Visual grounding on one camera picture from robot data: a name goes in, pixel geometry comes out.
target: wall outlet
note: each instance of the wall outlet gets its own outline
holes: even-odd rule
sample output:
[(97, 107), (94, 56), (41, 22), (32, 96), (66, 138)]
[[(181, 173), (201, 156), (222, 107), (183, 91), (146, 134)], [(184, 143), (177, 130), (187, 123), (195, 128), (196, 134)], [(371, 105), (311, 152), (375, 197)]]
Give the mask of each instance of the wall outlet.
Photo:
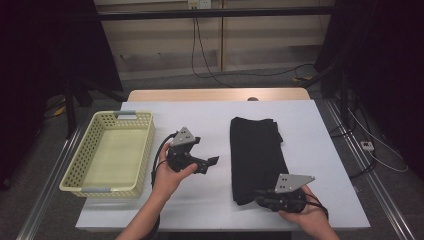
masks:
[(199, 0), (199, 9), (211, 9), (212, 0)]
[(188, 9), (199, 9), (199, 0), (188, 0)]
[(365, 151), (374, 151), (374, 146), (372, 145), (371, 142), (362, 141), (361, 146), (362, 146), (362, 149), (364, 149)]

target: hand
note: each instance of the hand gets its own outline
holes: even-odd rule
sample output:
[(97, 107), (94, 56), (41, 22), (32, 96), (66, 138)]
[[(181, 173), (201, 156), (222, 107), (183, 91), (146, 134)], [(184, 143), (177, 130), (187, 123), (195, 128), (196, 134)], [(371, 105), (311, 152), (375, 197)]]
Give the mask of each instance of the hand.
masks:
[[(308, 186), (302, 186), (302, 190), (306, 194), (315, 197)], [(308, 195), (306, 195), (306, 200), (308, 202), (318, 203), (317, 200)], [(301, 213), (279, 211), (278, 214), (284, 219), (298, 224), (303, 231), (316, 239), (339, 239), (334, 230), (331, 228), (324, 212), (319, 207), (306, 204), (305, 209)]]
[(197, 164), (193, 163), (181, 170), (174, 172), (166, 161), (166, 151), (169, 143), (165, 144), (159, 154), (159, 166), (156, 172), (155, 184), (152, 195), (160, 196), (167, 201), (180, 185), (181, 181), (190, 176), (197, 169)]

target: folded garment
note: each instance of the folded garment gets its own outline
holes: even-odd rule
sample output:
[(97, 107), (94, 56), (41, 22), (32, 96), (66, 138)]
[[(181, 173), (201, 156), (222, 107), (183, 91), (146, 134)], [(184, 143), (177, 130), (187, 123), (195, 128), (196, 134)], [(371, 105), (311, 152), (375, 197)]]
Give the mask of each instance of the folded garment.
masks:
[(252, 202), (255, 190), (274, 189), (280, 173), (288, 173), (273, 119), (259, 121), (235, 117), (231, 120), (231, 181), (238, 205)]

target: power adapter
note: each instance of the power adapter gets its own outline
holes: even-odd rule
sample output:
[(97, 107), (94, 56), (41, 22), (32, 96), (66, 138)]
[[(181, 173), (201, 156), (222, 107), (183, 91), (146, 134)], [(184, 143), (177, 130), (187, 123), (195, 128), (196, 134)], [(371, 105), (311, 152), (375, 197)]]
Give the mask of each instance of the power adapter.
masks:
[(374, 146), (372, 145), (372, 142), (369, 141), (362, 141), (361, 147), (365, 151), (374, 151)]

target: yellow plastic basket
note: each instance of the yellow plastic basket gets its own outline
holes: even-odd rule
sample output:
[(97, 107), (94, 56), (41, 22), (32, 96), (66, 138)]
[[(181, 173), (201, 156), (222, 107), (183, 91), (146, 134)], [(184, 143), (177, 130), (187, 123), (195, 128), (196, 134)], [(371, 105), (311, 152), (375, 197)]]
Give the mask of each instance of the yellow plastic basket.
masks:
[(78, 197), (139, 197), (154, 129), (150, 112), (97, 112), (69, 164), (60, 190)]

